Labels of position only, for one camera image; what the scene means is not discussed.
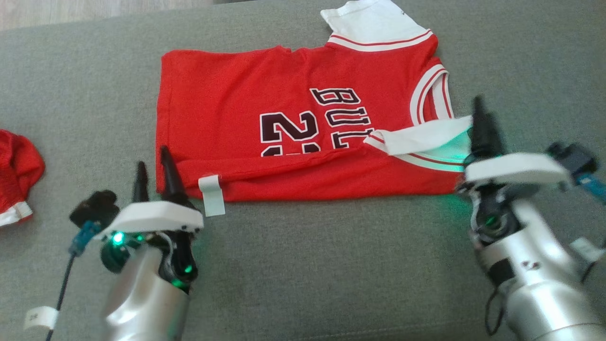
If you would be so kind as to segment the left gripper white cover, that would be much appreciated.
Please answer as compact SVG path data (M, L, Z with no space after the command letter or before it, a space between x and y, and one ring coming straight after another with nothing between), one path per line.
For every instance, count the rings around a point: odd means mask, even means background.
M143 246L160 251L157 267L160 278L188 293L198 276L191 244L195 233L203 229L204 218L190 202L166 145L160 149L160 160L165 180L163 201L148 202L149 176L145 162L138 162L133 203L119 212L95 239L104 242L100 259L115 274Z

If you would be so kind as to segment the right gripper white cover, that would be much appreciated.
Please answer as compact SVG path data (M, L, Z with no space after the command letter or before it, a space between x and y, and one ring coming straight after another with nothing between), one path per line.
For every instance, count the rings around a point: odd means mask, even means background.
M471 199L471 231L480 244L493 244L523 227L513 209L519 199L534 196L544 184L572 186L570 172L548 155L504 155L498 119L487 112L481 96L473 101L470 142L472 159L487 159L465 168L457 192Z

